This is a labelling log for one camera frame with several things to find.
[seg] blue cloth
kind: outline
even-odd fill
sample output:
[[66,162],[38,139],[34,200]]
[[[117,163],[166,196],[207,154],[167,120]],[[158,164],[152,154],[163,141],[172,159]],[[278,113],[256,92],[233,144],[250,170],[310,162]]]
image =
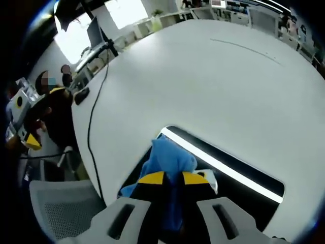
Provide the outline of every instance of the blue cloth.
[[[172,185],[170,202],[164,215],[162,227],[165,230],[178,231],[182,225],[181,206],[177,201],[177,177],[182,171],[193,172],[198,163],[193,155],[161,136],[152,141],[149,160],[142,166],[140,178],[147,174],[164,171]],[[137,183],[121,189],[122,196],[129,197]]]

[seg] light strip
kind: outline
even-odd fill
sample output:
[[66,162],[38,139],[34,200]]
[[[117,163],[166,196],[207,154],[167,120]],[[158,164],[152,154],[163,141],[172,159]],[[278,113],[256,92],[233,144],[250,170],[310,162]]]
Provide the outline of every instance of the light strip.
[[283,9],[285,9],[285,10],[287,10],[287,11],[289,11],[291,13],[291,10],[290,9],[287,9],[285,6],[282,6],[281,4],[279,4],[279,3],[275,2],[275,1],[272,1],[272,0],[267,0],[267,1],[274,3],[277,6],[283,8]]
[[263,4],[263,5],[266,5],[266,6],[269,6],[270,8],[273,8],[273,9],[275,9],[275,10],[277,10],[277,11],[283,13],[282,10],[277,9],[277,8],[273,7],[272,5],[266,4],[266,3],[262,2],[262,1],[259,1],[259,0],[253,0],[253,1],[254,1],[254,2],[257,2],[257,3],[260,3],[260,4]]
[[227,165],[223,164],[219,160],[216,160],[214,157],[208,155],[204,151],[200,150],[199,148],[195,147],[194,145],[190,144],[180,136],[176,135],[172,131],[168,130],[167,128],[163,128],[161,130],[165,136],[176,142],[178,145],[183,147],[184,149],[188,150],[195,156],[199,157],[200,159],[204,160],[211,166],[215,167],[216,169],[220,170],[221,172],[225,173],[226,175],[230,176],[231,178],[237,180],[241,184],[251,188],[252,190],[272,199],[275,202],[281,203],[283,198],[276,195],[275,193],[271,192],[270,190],[260,186],[259,184],[255,183],[254,181],[250,180],[249,178],[241,175],[237,171],[233,170],[232,168],[228,167]]

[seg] window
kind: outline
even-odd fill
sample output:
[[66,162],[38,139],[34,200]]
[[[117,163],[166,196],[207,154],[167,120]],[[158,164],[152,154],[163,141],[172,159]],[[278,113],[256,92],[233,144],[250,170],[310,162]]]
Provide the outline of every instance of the window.
[[54,19],[58,33],[54,40],[67,60],[71,64],[75,64],[79,61],[82,51],[90,46],[87,28],[91,19],[86,13],[79,16],[69,24],[66,32],[61,28],[58,18],[54,16]]
[[105,6],[119,29],[148,17],[141,0],[110,0]]

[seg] white table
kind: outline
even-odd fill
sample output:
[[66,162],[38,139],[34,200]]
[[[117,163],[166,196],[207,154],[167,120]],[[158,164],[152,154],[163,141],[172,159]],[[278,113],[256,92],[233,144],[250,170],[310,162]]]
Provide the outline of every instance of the white table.
[[[189,20],[140,40],[109,65],[90,134],[107,205],[151,139],[177,125],[285,184],[265,234],[294,240],[312,223],[325,186],[325,82],[299,53],[255,29]],[[73,105],[97,191],[87,128],[104,75]]]

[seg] computer mouse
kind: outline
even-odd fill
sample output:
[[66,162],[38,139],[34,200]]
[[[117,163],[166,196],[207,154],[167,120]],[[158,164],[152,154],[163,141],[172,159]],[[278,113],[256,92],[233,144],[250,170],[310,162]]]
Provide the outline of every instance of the computer mouse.
[[75,103],[77,105],[79,105],[80,103],[82,103],[82,101],[88,96],[88,94],[89,94],[89,88],[88,87],[82,89],[80,92],[78,92],[75,95]]

